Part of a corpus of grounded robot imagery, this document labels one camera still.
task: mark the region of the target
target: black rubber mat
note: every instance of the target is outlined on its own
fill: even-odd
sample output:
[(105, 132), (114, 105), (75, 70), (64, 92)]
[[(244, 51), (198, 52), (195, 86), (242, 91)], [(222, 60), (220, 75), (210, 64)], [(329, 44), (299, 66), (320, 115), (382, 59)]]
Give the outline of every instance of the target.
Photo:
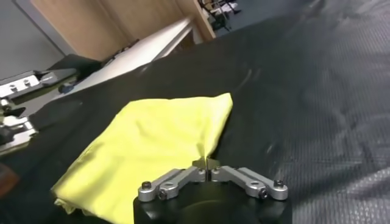
[[(31, 144), (46, 154), (0, 212), (6, 223), (69, 222), (50, 187), (124, 105), (230, 92), (214, 157), (283, 179), (294, 223), (390, 223), (389, 21), (388, 1), (316, 1), (52, 102), (83, 105)], [(27, 152), (4, 162), (20, 166)]]

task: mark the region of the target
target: metal clamp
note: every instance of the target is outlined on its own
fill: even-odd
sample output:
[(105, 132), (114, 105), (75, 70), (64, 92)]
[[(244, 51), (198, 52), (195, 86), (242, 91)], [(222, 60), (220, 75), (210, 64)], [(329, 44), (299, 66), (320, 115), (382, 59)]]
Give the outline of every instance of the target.
[(10, 141), (0, 145), (0, 155), (23, 148), (29, 143), (33, 135), (38, 133), (27, 117), (4, 117), (0, 128), (8, 128), (13, 135)]
[(172, 169), (153, 182), (143, 182), (138, 188), (139, 201), (148, 202), (156, 196), (167, 200), (178, 196), (179, 190), (189, 182), (205, 181), (206, 171), (195, 166), (185, 170)]
[(248, 196), (265, 199), (270, 195), (276, 200), (286, 200), (288, 188), (282, 181), (273, 181), (248, 168), (216, 167), (211, 171), (214, 182), (232, 181), (243, 188)]

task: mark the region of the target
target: gray wall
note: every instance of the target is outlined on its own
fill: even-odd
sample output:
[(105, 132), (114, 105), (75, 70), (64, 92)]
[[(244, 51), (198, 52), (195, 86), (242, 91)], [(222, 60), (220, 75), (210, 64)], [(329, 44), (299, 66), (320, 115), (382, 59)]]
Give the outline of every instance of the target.
[(12, 0), (0, 0), (0, 79), (44, 70), (63, 58)]

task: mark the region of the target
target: bolt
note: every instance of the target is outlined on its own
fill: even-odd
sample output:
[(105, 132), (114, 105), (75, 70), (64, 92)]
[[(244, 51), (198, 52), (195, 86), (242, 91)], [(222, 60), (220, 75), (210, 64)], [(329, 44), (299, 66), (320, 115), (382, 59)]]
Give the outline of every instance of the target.
[(10, 88), (13, 92), (17, 92), (18, 88), (15, 85), (10, 85)]
[(166, 191), (160, 190), (160, 191), (158, 192), (158, 198), (159, 198), (160, 200), (166, 200), (167, 197), (168, 197), (168, 195), (167, 195)]
[(152, 188), (152, 183), (150, 181), (145, 181), (142, 183), (141, 187), (144, 190), (148, 190), (148, 189)]
[(283, 181), (281, 180), (274, 181), (274, 187), (283, 187), (283, 186), (284, 186)]
[(219, 166), (214, 166), (214, 169), (213, 169), (213, 171), (214, 171), (215, 173), (218, 173), (218, 172), (219, 172), (219, 169), (220, 169), (220, 167), (219, 167)]
[(30, 81), (29, 81), (28, 79), (25, 79), (23, 82), (24, 82), (24, 84), (25, 84), (26, 86), (30, 86)]
[(263, 200), (266, 199), (266, 198), (268, 198), (267, 190), (266, 190), (265, 188), (262, 188), (262, 189), (259, 191), (258, 196), (259, 196), (259, 198), (261, 198), (261, 199), (263, 199)]

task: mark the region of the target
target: yellow towel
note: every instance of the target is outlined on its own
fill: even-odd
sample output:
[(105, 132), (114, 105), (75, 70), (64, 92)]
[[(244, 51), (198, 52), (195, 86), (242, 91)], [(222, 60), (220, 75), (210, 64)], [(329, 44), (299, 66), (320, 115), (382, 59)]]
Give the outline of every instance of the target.
[(131, 102), (52, 188), (55, 204), (112, 223), (133, 223), (144, 181), (209, 155), (232, 108), (230, 94)]

